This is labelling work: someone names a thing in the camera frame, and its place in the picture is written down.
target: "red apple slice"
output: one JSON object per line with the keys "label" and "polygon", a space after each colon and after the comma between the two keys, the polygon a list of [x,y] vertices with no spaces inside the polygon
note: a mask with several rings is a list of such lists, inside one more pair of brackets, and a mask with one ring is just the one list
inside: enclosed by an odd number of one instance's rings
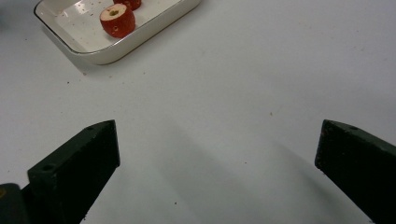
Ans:
{"label": "red apple slice", "polygon": [[114,4],[121,3],[130,7],[131,10],[135,10],[142,5],[142,0],[113,0]]}
{"label": "red apple slice", "polygon": [[124,4],[105,8],[100,14],[103,29],[109,35],[123,38],[134,30],[134,13]]}

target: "white rectangular dish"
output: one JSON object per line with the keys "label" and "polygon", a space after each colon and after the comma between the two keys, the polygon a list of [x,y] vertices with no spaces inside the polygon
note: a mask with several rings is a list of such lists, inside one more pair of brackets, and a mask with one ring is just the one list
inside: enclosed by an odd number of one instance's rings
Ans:
{"label": "white rectangular dish", "polygon": [[201,0],[142,0],[135,29],[122,39],[108,35],[99,20],[113,0],[41,0],[35,15],[72,54],[91,63],[113,63],[198,6]]}

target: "white table surface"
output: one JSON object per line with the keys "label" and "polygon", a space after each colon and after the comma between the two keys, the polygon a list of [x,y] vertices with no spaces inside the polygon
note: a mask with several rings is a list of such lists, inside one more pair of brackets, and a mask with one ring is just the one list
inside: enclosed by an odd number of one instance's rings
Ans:
{"label": "white table surface", "polygon": [[396,2],[203,0],[116,63],[0,1],[0,181],[114,119],[121,167],[83,223],[369,223],[314,166],[321,123],[396,144]]}

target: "tray rim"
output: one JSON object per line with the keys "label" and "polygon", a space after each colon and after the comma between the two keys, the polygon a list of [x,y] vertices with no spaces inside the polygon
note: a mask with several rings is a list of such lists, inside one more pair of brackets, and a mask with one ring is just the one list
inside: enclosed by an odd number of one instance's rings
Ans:
{"label": "tray rim", "polygon": [[[60,41],[60,43],[62,44],[62,46],[63,46],[64,48],[66,48],[69,52],[71,52],[71,53],[74,54],[74,55],[87,58],[87,57],[90,56],[90,55],[96,55],[96,54],[101,53],[102,51],[107,51],[107,50],[113,49],[113,48],[114,48],[115,46],[117,46],[118,44],[120,44],[120,43],[126,41],[128,38],[131,38],[131,36],[140,33],[139,31],[144,31],[144,30],[147,28],[147,26],[149,25],[149,22],[150,22],[150,21],[155,21],[156,19],[158,19],[158,18],[160,18],[161,16],[163,16],[164,14],[166,14],[168,11],[174,9],[174,7],[176,7],[177,5],[182,4],[182,3],[185,3],[185,2],[192,2],[192,3],[194,3],[194,4],[193,4],[193,7],[191,7],[189,10],[187,10],[186,12],[184,12],[182,15],[178,16],[178,17],[177,17],[177,19],[178,19],[178,18],[181,18],[184,14],[187,14],[190,10],[193,10],[195,7],[197,7],[197,6],[201,3],[202,0],[180,0],[180,1],[178,1],[177,3],[175,3],[174,5],[172,5],[171,7],[167,8],[167,9],[164,10],[164,11],[162,11],[162,12],[161,12],[160,14],[158,14],[157,16],[151,18],[149,21],[146,21],[144,24],[142,24],[141,26],[139,26],[137,29],[135,29],[133,32],[131,32],[130,34],[128,34],[128,35],[125,36],[124,38],[121,38],[120,40],[117,40],[115,43],[113,43],[113,44],[111,44],[111,45],[109,45],[109,46],[107,46],[107,47],[105,47],[105,48],[98,49],[98,50],[94,50],[94,51],[87,51],[87,52],[83,52],[83,51],[78,51],[78,50],[72,49],[72,48],[71,48],[60,36],[58,36],[58,34],[57,34],[49,25],[37,14],[37,13],[38,13],[38,12],[37,12],[37,8],[38,8],[38,7],[40,6],[40,4],[42,4],[44,1],[45,1],[45,0],[40,0],[40,1],[35,5],[35,8],[34,8],[34,14],[35,14],[35,16],[45,25],[45,27],[49,30],[49,32],[50,32],[51,34],[53,34],[53,35],[56,37],[56,39],[57,39],[58,41]],[[169,24],[166,24],[164,27],[162,27],[161,29],[159,29],[159,31],[155,32],[154,35],[158,34],[162,29],[166,28],[166,26],[170,25],[171,23],[172,23],[172,22],[170,22]],[[141,42],[141,43],[138,43],[135,47],[131,48],[129,51],[134,50],[135,48],[137,48],[139,45],[143,44],[144,42],[145,42],[145,41],[143,41],[143,42]]]}

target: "apple slice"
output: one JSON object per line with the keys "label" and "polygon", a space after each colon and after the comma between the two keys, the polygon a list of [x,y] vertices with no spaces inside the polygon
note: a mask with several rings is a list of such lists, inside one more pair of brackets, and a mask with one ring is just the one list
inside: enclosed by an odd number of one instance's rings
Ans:
{"label": "apple slice", "polygon": [[109,35],[123,38],[135,27],[134,13],[124,4],[115,4],[105,8],[100,14],[103,29]]}
{"label": "apple slice", "polygon": [[135,10],[142,5],[142,0],[113,0],[114,4],[121,3],[130,7],[131,10]]}

